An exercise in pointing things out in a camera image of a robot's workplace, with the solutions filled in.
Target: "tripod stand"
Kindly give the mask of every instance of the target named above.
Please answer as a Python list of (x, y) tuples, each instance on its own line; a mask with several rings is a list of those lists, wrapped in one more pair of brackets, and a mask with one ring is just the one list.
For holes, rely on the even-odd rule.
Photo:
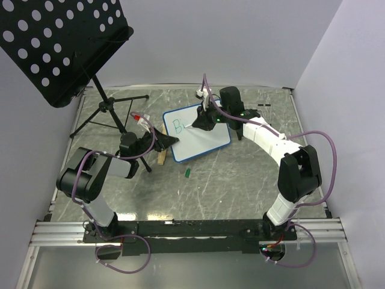
[[(96, 125), (102, 125), (102, 126), (108, 126), (110, 128), (117, 128), (121, 134), (124, 134), (124, 133), (127, 133), (127, 130), (126, 130), (126, 127), (125, 125), (127, 124), (127, 119), (126, 119), (126, 123), (125, 125), (122, 124), (122, 122), (120, 121), (118, 115), (116, 115), (116, 112), (114, 110), (114, 103), (115, 102), (123, 102), (123, 101), (131, 101), (130, 103), (130, 107), (128, 109), (128, 112), (127, 112), (127, 117), (131, 111), (131, 106), (132, 106), (132, 102), (134, 101), (134, 99), (148, 99), (150, 98), (149, 95), (142, 95), (142, 96), (134, 96), (132, 98), (121, 98), (121, 99), (114, 99), (114, 98), (107, 98), (107, 95), (105, 94), (104, 90), (103, 90), (103, 87), (102, 85), (100, 84), (98, 78), (96, 77), (96, 75), (94, 77), (92, 77), (92, 80), (94, 81), (95, 83), (95, 86), (97, 88), (97, 91), (100, 93), (100, 96), (102, 97), (103, 101), (99, 103), (99, 107), (94, 111), (93, 114), (91, 114), (91, 116), (86, 119), (77, 129), (76, 131), (74, 131), (73, 133), (70, 134), (70, 138), (74, 138), (75, 135), (77, 135), (77, 133), (83, 128), (86, 126), (86, 124), (88, 123), (94, 123)], [(114, 120), (116, 126), (111, 126), (111, 125), (105, 125), (103, 123), (99, 123), (99, 122), (92, 122), (91, 120), (99, 113), (99, 112), (102, 112), (102, 113), (106, 113), (107, 111), (109, 111), (110, 115), (112, 116), (112, 119)], [(147, 164), (147, 162), (144, 160), (143, 157), (140, 158), (140, 160), (143, 162), (144, 166), (146, 167), (146, 170), (148, 172), (151, 172), (152, 169), (151, 167)]]

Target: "perforated metal panel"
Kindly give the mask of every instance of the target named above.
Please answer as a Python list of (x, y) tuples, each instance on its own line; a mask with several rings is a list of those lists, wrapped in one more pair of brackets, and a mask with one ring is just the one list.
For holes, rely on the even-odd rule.
[(133, 33), (119, 0), (3, 0), (0, 45), (53, 107), (69, 104)]

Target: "whiteboard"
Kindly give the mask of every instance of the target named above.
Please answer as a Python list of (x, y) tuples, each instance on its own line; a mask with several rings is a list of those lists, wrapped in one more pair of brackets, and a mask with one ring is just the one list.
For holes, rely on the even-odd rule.
[(218, 123), (212, 131), (203, 131), (192, 126), (197, 118), (197, 107), (200, 104), (167, 111), (163, 114), (167, 134), (179, 138), (179, 142), (171, 147), (177, 163), (190, 160), (202, 154), (230, 144), (230, 133), (226, 123)]

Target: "marble floor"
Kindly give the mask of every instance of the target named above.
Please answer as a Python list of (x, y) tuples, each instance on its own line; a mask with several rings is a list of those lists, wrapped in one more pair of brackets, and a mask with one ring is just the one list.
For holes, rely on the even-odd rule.
[[(219, 94), (221, 87), (213, 87)], [(107, 89), (108, 96), (116, 99), (148, 94), (150, 99), (135, 100), (132, 111), (151, 115), (159, 130), (165, 111), (198, 104), (194, 97), (196, 87), (158, 87), (148, 89)], [(263, 117), (286, 135), (298, 134), (300, 126), (289, 90), (260, 87), (239, 87), (246, 108), (262, 110)], [(78, 124), (96, 108), (101, 98), (96, 89), (89, 89)], [(257, 107), (257, 104), (271, 104)], [(129, 102), (115, 104), (115, 111), (124, 123)], [(109, 114), (99, 113), (94, 121), (114, 125)], [(144, 130), (131, 118), (126, 128), (141, 137)], [(279, 168), (271, 157), (249, 140), (238, 141), (232, 131), (232, 144), (185, 163), (175, 163), (171, 151), (163, 166), (157, 164), (158, 153), (145, 156), (152, 167), (148, 173), (141, 164), (132, 179), (108, 176), (102, 193), (107, 204), (118, 213), (120, 220), (198, 220), (198, 219), (258, 219), (275, 201)], [(303, 139), (297, 142), (304, 145)], [(119, 149), (117, 129), (88, 124), (75, 136), (69, 157), (80, 146), (115, 153)], [(185, 177), (191, 169), (189, 178)], [(320, 198), (317, 190), (307, 200)], [(322, 205), (304, 207), (298, 217), (325, 217)], [(64, 193), (56, 199), (53, 222), (83, 221), (86, 216)]]

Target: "white wall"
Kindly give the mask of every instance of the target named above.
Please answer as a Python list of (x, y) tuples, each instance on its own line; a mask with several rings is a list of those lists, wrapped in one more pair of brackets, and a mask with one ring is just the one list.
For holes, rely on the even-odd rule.
[(295, 87), (341, 0), (121, 3), (135, 32), (98, 74), (104, 85), (198, 83), (206, 72), (211, 83)]
[[(341, 217), (364, 288), (384, 288), (385, 1), (344, 0), (294, 90), (304, 129), (334, 139)], [(328, 187), (331, 153), (312, 137)]]
[(77, 102), (53, 108), (0, 49), (0, 287), (14, 288), (48, 210)]

